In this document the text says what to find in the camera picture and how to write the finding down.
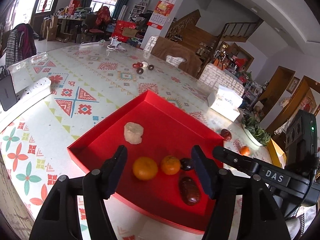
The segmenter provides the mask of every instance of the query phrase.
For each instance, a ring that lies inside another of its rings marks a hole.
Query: leafy green vegetable
[[[245,114],[241,122],[245,125],[245,129],[247,129],[259,143],[263,146],[267,146],[271,136],[265,130],[260,128],[260,125],[254,116]]]

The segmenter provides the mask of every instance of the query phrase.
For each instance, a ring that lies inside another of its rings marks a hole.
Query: recessed light
[[[255,13],[258,13],[258,8],[257,7],[252,7],[251,10]]]

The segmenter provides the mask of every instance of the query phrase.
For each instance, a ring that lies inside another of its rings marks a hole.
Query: white plate
[[[241,125],[242,125],[242,128],[243,128],[245,134],[250,138],[250,140],[252,140],[255,145],[262,146],[262,144],[259,143],[259,142],[255,139],[255,137],[253,137],[253,135],[245,128],[245,125],[244,125],[243,123],[241,123]]]

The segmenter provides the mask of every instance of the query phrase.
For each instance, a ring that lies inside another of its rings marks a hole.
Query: small orange
[[[242,146],[240,149],[240,154],[241,155],[245,155],[245,156],[249,156],[250,154],[250,149],[248,146]]]
[[[164,157],[160,163],[161,170],[167,175],[176,174],[180,170],[180,167],[180,160],[171,155]]]
[[[132,166],[133,174],[140,180],[153,179],[158,173],[156,162],[149,157],[140,157]]]

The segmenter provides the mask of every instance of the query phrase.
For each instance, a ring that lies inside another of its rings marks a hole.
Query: brown cloth
[[[196,77],[198,69],[202,64],[201,60],[192,50],[163,37],[157,39],[151,54],[164,61],[166,61],[167,56],[184,58],[186,61],[179,64],[179,69],[193,77]]]

